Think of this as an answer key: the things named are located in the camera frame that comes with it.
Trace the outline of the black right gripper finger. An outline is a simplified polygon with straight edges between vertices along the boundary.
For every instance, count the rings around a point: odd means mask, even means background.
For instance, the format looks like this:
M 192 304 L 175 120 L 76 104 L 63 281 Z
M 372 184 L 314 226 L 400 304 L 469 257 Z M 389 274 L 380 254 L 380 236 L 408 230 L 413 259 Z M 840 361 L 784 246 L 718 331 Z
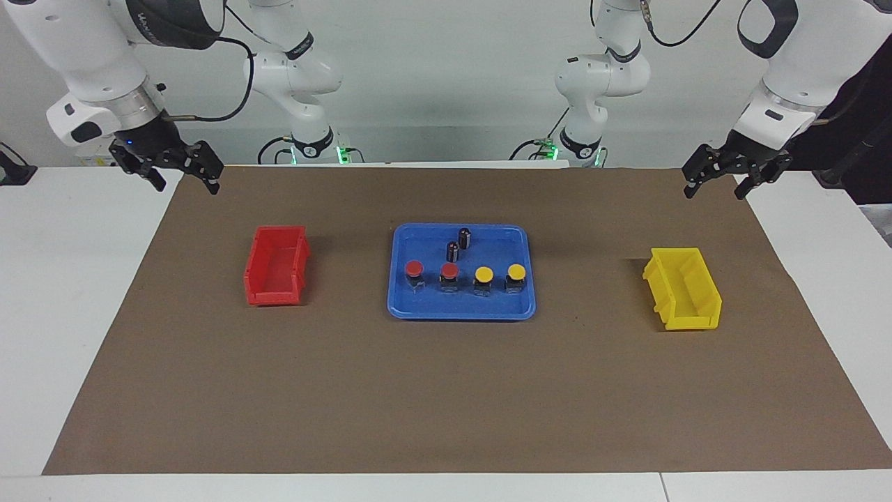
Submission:
M 183 172 L 203 182 L 210 194 L 216 196 L 220 190 L 219 180 L 224 169 L 220 157 L 206 141 L 187 145 L 184 152 Z
M 133 155 L 122 145 L 111 145 L 109 152 L 124 174 L 136 175 L 148 181 L 158 192 L 165 189 L 167 182 L 156 169 L 152 159 Z

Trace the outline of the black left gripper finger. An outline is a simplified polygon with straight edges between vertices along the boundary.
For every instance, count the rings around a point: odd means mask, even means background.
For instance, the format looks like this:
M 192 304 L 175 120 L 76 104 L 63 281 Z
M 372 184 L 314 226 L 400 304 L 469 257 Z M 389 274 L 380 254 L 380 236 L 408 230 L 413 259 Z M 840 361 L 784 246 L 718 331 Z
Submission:
M 705 182 L 724 175 L 720 165 L 722 150 L 710 145 L 700 145 L 682 165 L 682 174 L 687 181 L 683 190 L 685 197 L 692 198 Z
M 734 190 L 735 197 L 738 200 L 745 200 L 751 191 L 762 184 L 777 182 L 778 178 L 787 171 L 791 163 L 792 159 L 772 159 L 761 167 L 757 165 L 749 167 L 746 178 L 740 181 L 738 187 Z

